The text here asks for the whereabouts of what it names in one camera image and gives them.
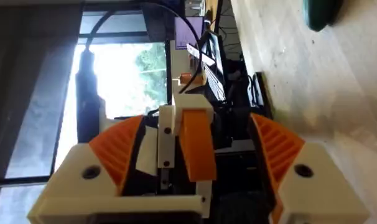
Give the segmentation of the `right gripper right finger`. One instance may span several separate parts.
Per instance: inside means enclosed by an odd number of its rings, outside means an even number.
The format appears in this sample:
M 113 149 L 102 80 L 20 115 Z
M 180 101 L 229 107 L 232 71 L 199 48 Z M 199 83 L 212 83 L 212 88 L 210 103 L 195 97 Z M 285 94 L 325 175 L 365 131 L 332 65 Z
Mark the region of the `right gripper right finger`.
M 274 207 L 271 223 L 364 223 L 369 211 L 321 144 L 258 114 L 257 134 Z

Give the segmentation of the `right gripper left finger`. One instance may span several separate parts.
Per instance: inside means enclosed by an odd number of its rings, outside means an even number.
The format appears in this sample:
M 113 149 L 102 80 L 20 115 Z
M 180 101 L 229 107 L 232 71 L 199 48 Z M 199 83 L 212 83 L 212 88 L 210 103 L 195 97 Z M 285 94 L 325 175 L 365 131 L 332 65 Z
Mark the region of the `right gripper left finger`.
M 112 125 L 88 143 L 73 146 L 31 208 L 31 223 L 89 223 L 95 215 L 132 212 L 138 201 L 124 198 L 134 166 L 143 116 Z

